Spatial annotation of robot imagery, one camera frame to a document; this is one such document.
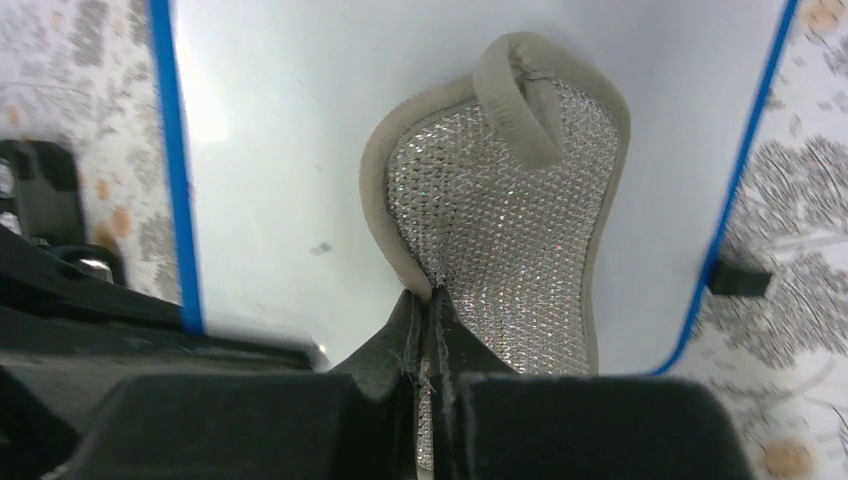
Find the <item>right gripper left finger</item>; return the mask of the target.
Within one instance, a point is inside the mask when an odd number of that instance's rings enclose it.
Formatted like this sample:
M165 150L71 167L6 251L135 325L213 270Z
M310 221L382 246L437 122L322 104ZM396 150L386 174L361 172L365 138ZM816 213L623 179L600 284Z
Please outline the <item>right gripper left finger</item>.
M119 383L69 479L412 479L423 308L325 373L148 375Z

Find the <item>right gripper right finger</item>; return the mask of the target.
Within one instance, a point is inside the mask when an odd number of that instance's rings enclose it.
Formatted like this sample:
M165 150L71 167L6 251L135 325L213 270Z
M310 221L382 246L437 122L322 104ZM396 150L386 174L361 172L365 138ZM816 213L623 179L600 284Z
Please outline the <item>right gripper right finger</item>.
M750 479L731 419L703 385L645 376L521 375L428 305L438 479Z

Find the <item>silver sparkly scrub sponge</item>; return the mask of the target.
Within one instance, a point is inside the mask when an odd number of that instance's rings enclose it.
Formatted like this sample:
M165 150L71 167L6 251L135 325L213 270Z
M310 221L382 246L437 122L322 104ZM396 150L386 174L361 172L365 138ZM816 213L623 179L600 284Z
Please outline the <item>silver sparkly scrub sponge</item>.
M533 32L395 107L363 151L360 197L403 286L521 374L598 371L592 277L630 142L599 70Z

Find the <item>blue framed whiteboard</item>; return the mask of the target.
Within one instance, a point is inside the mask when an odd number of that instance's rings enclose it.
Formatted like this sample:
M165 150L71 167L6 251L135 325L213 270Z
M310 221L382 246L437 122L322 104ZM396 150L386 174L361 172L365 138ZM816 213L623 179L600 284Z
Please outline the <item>blue framed whiteboard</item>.
M185 328L338 363L400 284L360 157L408 97L540 33L621 91L632 136L592 288L604 374L662 373L764 108L793 1L153 1Z

